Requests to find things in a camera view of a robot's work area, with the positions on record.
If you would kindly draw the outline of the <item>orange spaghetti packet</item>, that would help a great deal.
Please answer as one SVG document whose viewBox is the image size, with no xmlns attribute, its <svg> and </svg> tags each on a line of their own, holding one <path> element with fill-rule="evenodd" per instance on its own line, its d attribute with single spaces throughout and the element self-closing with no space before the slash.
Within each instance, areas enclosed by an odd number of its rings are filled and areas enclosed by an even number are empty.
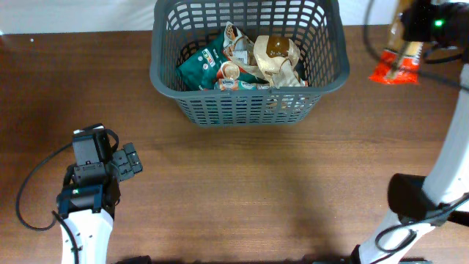
<svg viewBox="0 0 469 264">
<path fill-rule="evenodd" d="M 420 68 L 423 43 L 407 42 L 402 39 L 404 27 L 400 21 L 403 11 L 410 7 L 412 0 L 400 0 L 389 27 L 388 43 L 380 61 L 370 75 L 371 81 L 381 84 L 417 84 L 416 71 Z"/>
</svg>

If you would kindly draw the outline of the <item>green Nescafe coffee bag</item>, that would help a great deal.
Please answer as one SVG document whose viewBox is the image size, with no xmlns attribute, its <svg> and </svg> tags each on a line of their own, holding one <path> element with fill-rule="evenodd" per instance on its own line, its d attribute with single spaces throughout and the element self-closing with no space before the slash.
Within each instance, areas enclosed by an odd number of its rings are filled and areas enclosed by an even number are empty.
<svg viewBox="0 0 469 264">
<path fill-rule="evenodd" d="M 176 69 L 189 90 L 214 89 L 215 82 L 224 78 L 220 71 L 222 63 L 227 61 L 222 51 L 223 41 L 221 33 Z"/>
</svg>

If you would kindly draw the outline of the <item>blue tissue pack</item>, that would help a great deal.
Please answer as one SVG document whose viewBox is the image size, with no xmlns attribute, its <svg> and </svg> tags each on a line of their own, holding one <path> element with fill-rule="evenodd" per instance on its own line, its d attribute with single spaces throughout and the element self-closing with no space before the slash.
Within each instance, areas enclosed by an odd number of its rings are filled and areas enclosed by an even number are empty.
<svg viewBox="0 0 469 264">
<path fill-rule="evenodd" d="M 214 89 L 221 91 L 239 91 L 239 90 L 257 90 L 269 89 L 269 84 L 248 83 L 241 80 L 230 78 L 220 78 L 214 84 Z"/>
</svg>

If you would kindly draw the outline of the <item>large beige snack bag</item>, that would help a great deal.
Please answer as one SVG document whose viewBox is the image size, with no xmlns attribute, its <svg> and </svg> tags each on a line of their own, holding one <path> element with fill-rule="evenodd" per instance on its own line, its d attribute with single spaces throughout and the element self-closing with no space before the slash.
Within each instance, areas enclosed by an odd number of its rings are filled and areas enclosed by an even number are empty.
<svg viewBox="0 0 469 264">
<path fill-rule="evenodd" d="M 296 67 L 300 60 L 300 49 L 287 37 L 260 35 L 254 43 L 257 66 L 270 86 L 307 87 L 308 82 L 300 77 Z"/>
</svg>

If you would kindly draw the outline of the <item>small beige snack pouch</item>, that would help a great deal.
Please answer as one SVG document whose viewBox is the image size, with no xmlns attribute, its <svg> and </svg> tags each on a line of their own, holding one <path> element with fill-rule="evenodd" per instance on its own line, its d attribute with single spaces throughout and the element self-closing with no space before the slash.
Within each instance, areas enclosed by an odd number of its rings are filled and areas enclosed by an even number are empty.
<svg viewBox="0 0 469 264">
<path fill-rule="evenodd" d="M 221 65 L 221 75 L 232 80 L 266 83 L 254 57 L 254 43 L 231 22 L 226 23 L 223 37 L 222 51 L 227 61 Z"/>
</svg>

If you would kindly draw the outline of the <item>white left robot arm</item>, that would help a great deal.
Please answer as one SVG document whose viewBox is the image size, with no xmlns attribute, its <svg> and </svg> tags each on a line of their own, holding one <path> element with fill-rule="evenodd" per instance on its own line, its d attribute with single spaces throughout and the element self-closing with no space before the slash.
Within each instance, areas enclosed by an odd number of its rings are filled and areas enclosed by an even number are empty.
<svg viewBox="0 0 469 264">
<path fill-rule="evenodd" d="M 105 263 L 108 242 L 120 202 L 119 184 L 143 171 L 132 143 L 107 163 L 73 164 L 56 198 L 54 217 L 62 231 L 63 263 Z"/>
</svg>

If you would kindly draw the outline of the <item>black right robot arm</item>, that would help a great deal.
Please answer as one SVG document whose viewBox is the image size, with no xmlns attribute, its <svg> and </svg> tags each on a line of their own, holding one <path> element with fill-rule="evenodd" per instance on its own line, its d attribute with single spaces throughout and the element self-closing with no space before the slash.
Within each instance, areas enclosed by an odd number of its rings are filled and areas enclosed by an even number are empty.
<svg viewBox="0 0 469 264">
<path fill-rule="evenodd" d="M 379 151 L 388 166 L 426 158 L 427 176 L 396 173 L 387 189 L 388 210 L 378 228 L 354 249 L 354 263 L 400 263 L 415 243 L 451 221 L 468 225 L 468 3 L 401 1 L 391 28 L 390 45 L 378 54 L 363 25 L 363 44 L 378 63 L 376 82 L 407 82 L 421 77 L 457 96 L 445 139 L 412 155 L 389 147 Z"/>
</svg>

